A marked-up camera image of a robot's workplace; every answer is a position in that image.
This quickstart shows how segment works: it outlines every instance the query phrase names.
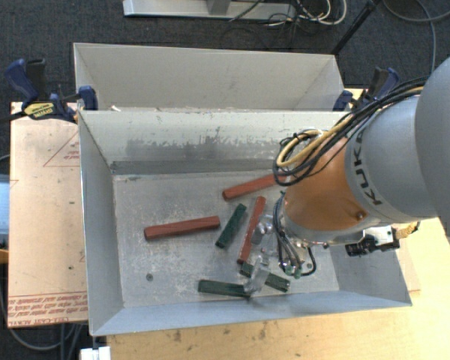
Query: cable bundle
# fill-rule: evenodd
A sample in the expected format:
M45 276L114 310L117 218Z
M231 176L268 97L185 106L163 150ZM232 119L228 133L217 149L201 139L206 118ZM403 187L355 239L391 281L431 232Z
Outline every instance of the cable bundle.
M323 133L318 130L303 130L281 140L280 151L273 163L275 181L283 187L289 187L321 172L345 147L351 136L357 133L377 111L417 95L427 78L427 76L420 77L398 85L390 93L381 98L375 98L367 106L348 112L330 130ZM346 142L340 149L323 166L314 171L320 158L343 138L346 138ZM307 145L294 154L296 147L303 143Z

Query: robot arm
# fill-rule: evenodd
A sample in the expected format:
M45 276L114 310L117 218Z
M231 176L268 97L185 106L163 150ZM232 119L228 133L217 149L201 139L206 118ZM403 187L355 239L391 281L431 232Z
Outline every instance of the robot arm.
M309 245L363 245L390 235L390 224L416 229L438 216L450 239L450 58L424 83L399 85L324 134L284 140L274 173L287 187L287 235Z

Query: metal stand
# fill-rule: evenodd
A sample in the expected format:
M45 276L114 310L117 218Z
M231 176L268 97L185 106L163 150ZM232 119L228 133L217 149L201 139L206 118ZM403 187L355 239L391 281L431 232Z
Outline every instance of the metal stand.
M340 51L345 47L345 44L348 43L348 40L357 32L362 26L363 22L367 19L368 16L372 12L375 11L377 8L377 5L380 4L382 0L368 0L367 4L364 6L364 8L361 10L361 12L356 17L355 21L353 22L352 26L349 28L348 31L346 31L346 34L340 39L338 44L335 46L335 48L331 51L332 55L338 55Z
M124 0L126 17L202 17L233 19L255 4L254 1L233 0ZM282 20L293 16L295 9L290 4L259 3L245 14L246 20L268 20L272 16Z

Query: gray carpet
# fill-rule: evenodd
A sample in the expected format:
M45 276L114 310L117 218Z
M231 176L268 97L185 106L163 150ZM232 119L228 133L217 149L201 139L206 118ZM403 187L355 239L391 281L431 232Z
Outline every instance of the gray carpet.
M0 0L0 117L8 103L21 97L5 81L5 68L18 58L45 58L49 91L61 84L74 92L72 44L161 45L213 49L268 50L288 53L330 53L365 6L348 0L349 12L340 25L308 23L295 35L288 29L264 28L255 22L216 19L124 18L123 0ZM269 0L288 2L289 0ZM450 9L450 0L421 0L431 16ZM401 14L425 17L412 0L387 0ZM450 56L450 16L435 23L436 64ZM365 87L375 66L394 68L402 80L424 76L431 69L432 38L427 23L410 24L383 6L373 12L337 57L345 86ZM9 152L10 127L0 125L0 156ZM6 173L8 165L0 164ZM26 330L36 344L59 338L56 328ZM90 345L84 333L79 345ZM0 359L58 359L59 351L34 353L8 334L0 313Z

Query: gray box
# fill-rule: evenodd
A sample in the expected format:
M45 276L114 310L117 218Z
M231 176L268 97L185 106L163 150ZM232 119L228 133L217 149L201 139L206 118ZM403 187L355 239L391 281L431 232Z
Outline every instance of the gray box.
M177 78L176 83L187 90L183 95L184 103L188 102L188 95L200 96L197 89L208 95L213 87L218 89L216 95L198 100L196 108L180 106L176 86L165 91L147 92L142 85L133 84L124 90L120 84L126 83L126 79L117 71L127 73L130 69L139 73L139 76L128 74L137 81L145 75L152 76L153 69L164 70L159 61L143 64L141 70L139 62L134 64L137 60L155 57L156 52L164 49L132 48L76 46L76 59L80 59L76 65L77 85L92 83L100 92L102 107L114 104L123 109L122 112L81 112L79 118L88 313L92 335L410 304L394 252L350 258L343 247L328 250L315 247L316 273L292 280L287 294L268 287L250 300L198 293L200 279L241 284L247 280L239 274L236 259L248 221L242 223L227 250L215 247L220 229L146 241L144 227L210 215L218 215L224 227L238 203L251 210L257 195L225 202L221 197L224 188L269 174L280 139L302 128L329 128L341 114L293 110L297 107L297 97L298 102L307 97L303 91L299 94L294 82L290 92L282 89L281 96L274 92L275 87L288 86L289 79L298 73L296 64L292 73L284 71L281 74L280 69L274 70L281 66L280 56L287 58L288 54L268 54L268 60L273 62L270 62L265 78L277 84L268 87L269 95L281 99L274 102L275 109L256 108L260 103L252 100L256 88L253 85L249 85L250 91L241 87L235 96L250 101L240 102L239 109L225 109L221 103L228 100L227 90L221 91L222 85L214 85L213 79L204 79L202 85L193 90ZM131 50L136 51L135 57L130 54L125 57ZM194 58L189 56L202 56L208 50L205 53L192 49L185 53L176 52L191 62ZM243 52L241 56L253 58L258 56L256 53L266 52ZM227 54L233 59L234 52ZM120 65L124 60L130 61L131 65ZM175 61L178 68L186 64L179 57L175 57ZM235 62L238 67L243 60L230 62ZM214 75L213 68L210 63L208 75ZM306 71L307 65L300 65L301 69ZM231 80L233 73L229 76L225 73L224 77ZM124 94L122 102L115 101L115 89L107 85L115 78L118 79L116 90ZM244 78L250 82L257 77ZM187 79L190 81L193 76L189 74ZM330 89L337 97L341 87ZM155 98L156 105L150 105L146 95L142 102L138 101L142 97L140 93L149 93ZM261 98L270 104L264 95ZM280 188L270 187L260 194L267 198L265 211L270 213L280 196ZM277 265L271 269L276 275L284 276Z

